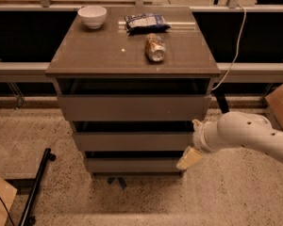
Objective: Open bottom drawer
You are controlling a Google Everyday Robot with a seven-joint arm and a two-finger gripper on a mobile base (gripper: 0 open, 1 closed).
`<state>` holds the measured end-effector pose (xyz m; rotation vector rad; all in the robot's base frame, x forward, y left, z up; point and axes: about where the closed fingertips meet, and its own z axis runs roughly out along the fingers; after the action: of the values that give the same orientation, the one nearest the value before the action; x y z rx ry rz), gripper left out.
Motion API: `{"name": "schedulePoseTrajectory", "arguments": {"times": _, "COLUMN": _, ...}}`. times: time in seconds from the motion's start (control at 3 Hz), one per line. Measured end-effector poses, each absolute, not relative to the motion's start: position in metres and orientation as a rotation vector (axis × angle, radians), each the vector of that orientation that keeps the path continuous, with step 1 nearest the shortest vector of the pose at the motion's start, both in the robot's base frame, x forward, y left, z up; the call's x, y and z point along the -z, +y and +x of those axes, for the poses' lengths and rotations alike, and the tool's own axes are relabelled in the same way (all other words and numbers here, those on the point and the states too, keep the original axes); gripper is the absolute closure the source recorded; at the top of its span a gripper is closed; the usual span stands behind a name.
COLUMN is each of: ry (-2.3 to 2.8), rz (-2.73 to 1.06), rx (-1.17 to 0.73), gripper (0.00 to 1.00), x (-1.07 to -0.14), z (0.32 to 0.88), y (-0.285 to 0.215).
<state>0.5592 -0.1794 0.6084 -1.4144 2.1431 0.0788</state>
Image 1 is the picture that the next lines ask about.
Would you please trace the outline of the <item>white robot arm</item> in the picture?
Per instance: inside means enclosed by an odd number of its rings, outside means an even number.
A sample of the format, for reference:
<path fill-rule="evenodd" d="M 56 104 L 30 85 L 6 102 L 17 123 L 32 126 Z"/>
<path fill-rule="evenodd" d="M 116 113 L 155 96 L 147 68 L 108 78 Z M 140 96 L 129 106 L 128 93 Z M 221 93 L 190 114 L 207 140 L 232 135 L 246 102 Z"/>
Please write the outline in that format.
<path fill-rule="evenodd" d="M 266 153 L 283 164 L 283 131 L 275 130 L 263 116 L 227 112 L 217 121 L 193 120 L 192 123 L 192 145 L 177 162 L 179 170 L 186 170 L 198 162 L 204 153 L 239 147 Z"/>

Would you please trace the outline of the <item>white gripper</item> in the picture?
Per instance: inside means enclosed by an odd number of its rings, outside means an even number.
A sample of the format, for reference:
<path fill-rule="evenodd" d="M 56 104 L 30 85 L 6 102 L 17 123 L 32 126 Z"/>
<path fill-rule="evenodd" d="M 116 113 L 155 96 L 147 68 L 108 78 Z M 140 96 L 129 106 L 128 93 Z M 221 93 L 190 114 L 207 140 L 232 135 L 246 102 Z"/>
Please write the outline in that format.
<path fill-rule="evenodd" d="M 186 170 L 202 158 L 202 153 L 215 153 L 221 150 L 221 138 L 217 130 L 217 122 L 192 121 L 194 133 L 192 136 L 193 147 L 187 147 L 178 160 L 176 167 Z"/>

